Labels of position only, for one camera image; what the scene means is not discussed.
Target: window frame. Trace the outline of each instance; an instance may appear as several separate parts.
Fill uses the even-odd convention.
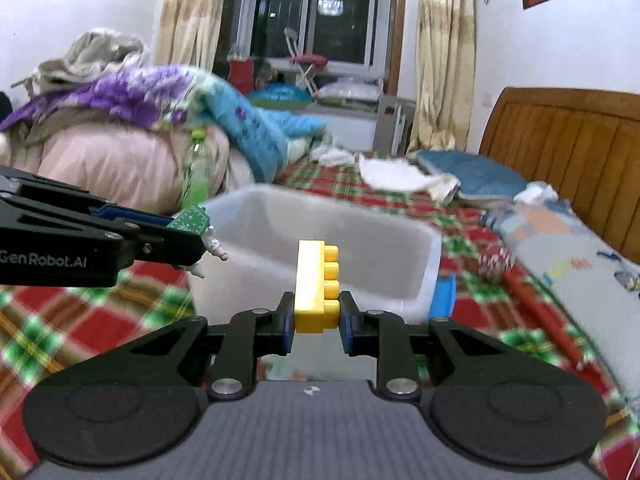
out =
[[[312,54],[315,20],[318,14],[318,4],[311,5],[311,0],[303,0],[300,24],[298,25],[298,44],[302,45],[306,54]],[[371,79],[383,78],[387,74],[387,54],[390,33],[392,0],[369,0],[369,17],[367,20],[367,43],[363,64],[355,64],[329,60],[324,72],[330,75],[353,75]],[[240,0],[238,11],[238,28],[236,32],[236,47],[245,57],[251,54],[251,42],[254,28],[255,6],[257,0]],[[295,69],[285,58],[268,58],[271,65],[283,72],[295,72]]]

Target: white plastic bin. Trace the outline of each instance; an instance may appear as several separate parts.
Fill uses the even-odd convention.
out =
[[[204,204],[229,255],[209,254],[191,276],[198,314],[226,323],[252,308],[275,309],[295,288],[299,240],[338,246],[340,290],[361,310],[426,320],[440,264],[440,233],[421,222],[277,186],[251,186]]]

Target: wooden headboard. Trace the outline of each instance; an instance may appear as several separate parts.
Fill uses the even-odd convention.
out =
[[[551,184],[585,224],[640,262],[640,95],[505,88],[480,153]]]

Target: green bottle cap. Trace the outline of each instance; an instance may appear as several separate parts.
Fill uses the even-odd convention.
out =
[[[204,128],[195,128],[191,132],[191,140],[202,141],[207,138],[207,131]]]

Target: window pane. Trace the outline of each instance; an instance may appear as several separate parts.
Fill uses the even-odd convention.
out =
[[[313,53],[331,61],[364,63],[369,0],[318,0]]]
[[[288,57],[284,29],[300,30],[302,0],[256,0],[252,56]]]

